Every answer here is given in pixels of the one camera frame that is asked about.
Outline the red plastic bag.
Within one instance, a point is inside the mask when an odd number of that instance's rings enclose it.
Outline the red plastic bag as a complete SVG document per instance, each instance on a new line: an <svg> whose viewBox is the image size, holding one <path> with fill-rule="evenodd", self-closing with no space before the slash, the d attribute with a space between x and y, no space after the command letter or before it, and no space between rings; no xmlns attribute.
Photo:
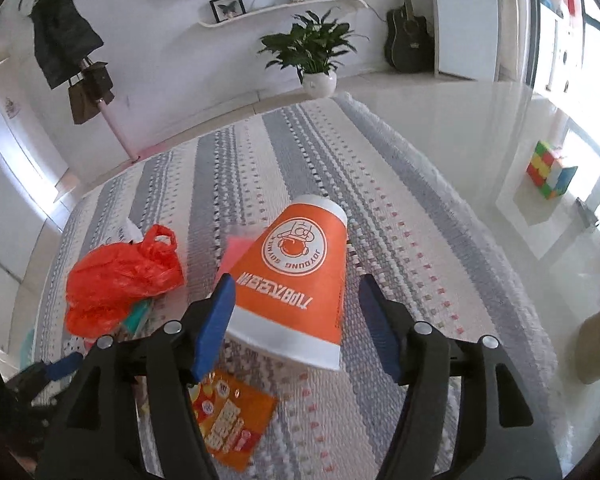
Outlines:
<svg viewBox="0 0 600 480"><path fill-rule="evenodd" d="M184 285L178 241L155 224L139 243L102 245L77 262L66 281L66 330L95 339L116 330L134 304Z"/></svg>

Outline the pink plastic packet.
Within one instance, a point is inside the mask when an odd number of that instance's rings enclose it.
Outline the pink plastic packet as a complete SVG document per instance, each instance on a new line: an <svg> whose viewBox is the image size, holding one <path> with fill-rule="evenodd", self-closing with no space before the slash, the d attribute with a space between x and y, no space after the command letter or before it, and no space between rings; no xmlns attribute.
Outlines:
<svg viewBox="0 0 600 480"><path fill-rule="evenodd" d="M226 247L222 253L219 269L215 274L213 284L216 284L222 278L223 274L232 270L232 267L245 255L258 237L259 235L252 234L230 234L226 238Z"/></svg>

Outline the orange paper cup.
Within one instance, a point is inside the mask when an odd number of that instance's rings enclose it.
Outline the orange paper cup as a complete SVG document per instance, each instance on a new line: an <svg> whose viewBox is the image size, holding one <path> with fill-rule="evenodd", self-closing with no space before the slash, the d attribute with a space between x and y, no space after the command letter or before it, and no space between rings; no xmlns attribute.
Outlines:
<svg viewBox="0 0 600 480"><path fill-rule="evenodd" d="M227 335L268 356L339 370L347 226L328 198L288 205L228 272L236 299Z"/></svg>

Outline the orange snack wrapper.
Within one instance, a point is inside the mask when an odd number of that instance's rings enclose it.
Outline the orange snack wrapper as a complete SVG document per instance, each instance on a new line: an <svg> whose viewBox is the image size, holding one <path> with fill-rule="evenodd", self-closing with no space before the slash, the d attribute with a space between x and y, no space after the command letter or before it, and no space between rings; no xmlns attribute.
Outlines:
<svg viewBox="0 0 600 480"><path fill-rule="evenodd" d="M245 471L273 417L274 396L214 370L189 389L189 400L207 451L224 466Z"/></svg>

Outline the striped grey white rug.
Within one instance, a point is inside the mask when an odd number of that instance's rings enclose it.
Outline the striped grey white rug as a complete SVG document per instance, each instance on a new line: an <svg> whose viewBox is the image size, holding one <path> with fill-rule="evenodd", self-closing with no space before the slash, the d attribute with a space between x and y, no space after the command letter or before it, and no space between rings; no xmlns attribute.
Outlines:
<svg viewBox="0 0 600 480"><path fill-rule="evenodd" d="M555 357L502 253L350 96L253 116L70 214L34 353L84 363L40 479L558 479Z"/></svg>

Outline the colourful cube toy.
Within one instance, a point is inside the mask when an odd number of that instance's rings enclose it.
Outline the colourful cube toy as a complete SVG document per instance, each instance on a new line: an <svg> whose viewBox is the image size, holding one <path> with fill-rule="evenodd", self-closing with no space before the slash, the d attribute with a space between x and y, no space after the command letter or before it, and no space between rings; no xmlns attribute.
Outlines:
<svg viewBox="0 0 600 480"><path fill-rule="evenodd" d="M577 171L561 150L544 141L536 142L527 166L528 176L546 200L565 195Z"/></svg>

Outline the pink coat stand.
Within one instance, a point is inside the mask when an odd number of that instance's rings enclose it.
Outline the pink coat stand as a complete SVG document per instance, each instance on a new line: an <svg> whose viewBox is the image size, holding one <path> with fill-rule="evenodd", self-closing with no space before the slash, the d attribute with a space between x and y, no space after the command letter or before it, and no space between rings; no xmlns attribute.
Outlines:
<svg viewBox="0 0 600 480"><path fill-rule="evenodd" d="M130 147L128 139L122 133L122 130L114 119L112 111L109 109L109 103L114 99L114 95L112 94L114 84L108 73L106 63L93 63L89 58L84 58L81 61L81 74L86 84L87 95L97 105L99 113L106 120L111 132L125 150L129 160L136 162L140 159L140 155Z"/></svg>

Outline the brown hanging handbag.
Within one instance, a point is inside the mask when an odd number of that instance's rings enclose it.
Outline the brown hanging handbag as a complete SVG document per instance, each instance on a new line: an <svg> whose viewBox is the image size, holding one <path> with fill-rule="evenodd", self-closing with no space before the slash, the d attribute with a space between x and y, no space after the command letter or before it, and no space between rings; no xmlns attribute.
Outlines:
<svg viewBox="0 0 600 480"><path fill-rule="evenodd" d="M108 105L113 99L114 83L106 62L86 60L76 82L69 80L68 96L73 122L83 125L100 113L98 104Z"/></svg>

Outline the black acoustic guitar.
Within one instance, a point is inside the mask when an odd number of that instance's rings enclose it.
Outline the black acoustic guitar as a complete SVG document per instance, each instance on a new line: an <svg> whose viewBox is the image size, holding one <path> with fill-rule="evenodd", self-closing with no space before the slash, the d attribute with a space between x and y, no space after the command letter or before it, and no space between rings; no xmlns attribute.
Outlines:
<svg viewBox="0 0 600 480"><path fill-rule="evenodd" d="M426 18L416 16L412 0L387 12L386 61L397 72L427 73L434 69L434 40L428 34Z"/></svg>

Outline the white air conditioner cabinet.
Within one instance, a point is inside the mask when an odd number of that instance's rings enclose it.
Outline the white air conditioner cabinet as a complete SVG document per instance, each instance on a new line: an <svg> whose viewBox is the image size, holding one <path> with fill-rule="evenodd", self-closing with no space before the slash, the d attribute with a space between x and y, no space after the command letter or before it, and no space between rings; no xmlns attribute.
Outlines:
<svg viewBox="0 0 600 480"><path fill-rule="evenodd" d="M494 81L498 69L498 0L434 0L436 70Z"/></svg>

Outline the potted green plant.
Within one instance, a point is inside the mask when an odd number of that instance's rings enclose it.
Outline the potted green plant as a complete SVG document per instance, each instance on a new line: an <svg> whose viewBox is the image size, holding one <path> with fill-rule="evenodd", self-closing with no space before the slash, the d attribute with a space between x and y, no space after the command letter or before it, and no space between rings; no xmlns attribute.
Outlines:
<svg viewBox="0 0 600 480"><path fill-rule="evenodd" d="M330 98L335 94L341 58L358 52L351 40L368 40L348 22L331 18L331 15L332 10L323 15L311 10L294 14L289 32L276 32L260 38L259 52L272 56L265 67L293 68L304 92L311 99Z"/></svg>

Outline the framed butterfly picture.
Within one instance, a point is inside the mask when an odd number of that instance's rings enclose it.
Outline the framed butterfly picture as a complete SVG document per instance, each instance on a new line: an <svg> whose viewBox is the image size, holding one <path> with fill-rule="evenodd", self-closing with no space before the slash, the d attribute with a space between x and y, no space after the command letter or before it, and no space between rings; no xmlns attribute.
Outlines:
<svg viewBox="0 0 600 480"><path fill-rule="evenodd" d="M246 13L242 0L211 0L210 6L217 23L238 18Z"/></svg>

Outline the white wavy wall shelf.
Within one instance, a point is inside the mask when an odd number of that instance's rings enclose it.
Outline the white wavy wall shelf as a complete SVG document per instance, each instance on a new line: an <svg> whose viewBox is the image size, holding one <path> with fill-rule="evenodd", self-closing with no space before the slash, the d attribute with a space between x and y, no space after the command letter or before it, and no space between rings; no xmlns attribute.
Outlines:
<svg viewBox="0 0 600 480"><path fill-rule="evenodd" d="M266 6L265 8L250 11L219 23L207 23L204 21L199 21L198 25L206 29L215 29L229 24L238 23L246 18L255 18L256 16L282 11L300 11L303 9L309 9L310 6L330 6L331 8L337 8L338 10L341 10L342 8L351 8L353 10L370 10L370 6L365 0L304 0L302 2L281 3L276 4L276 6Z"/></svg>

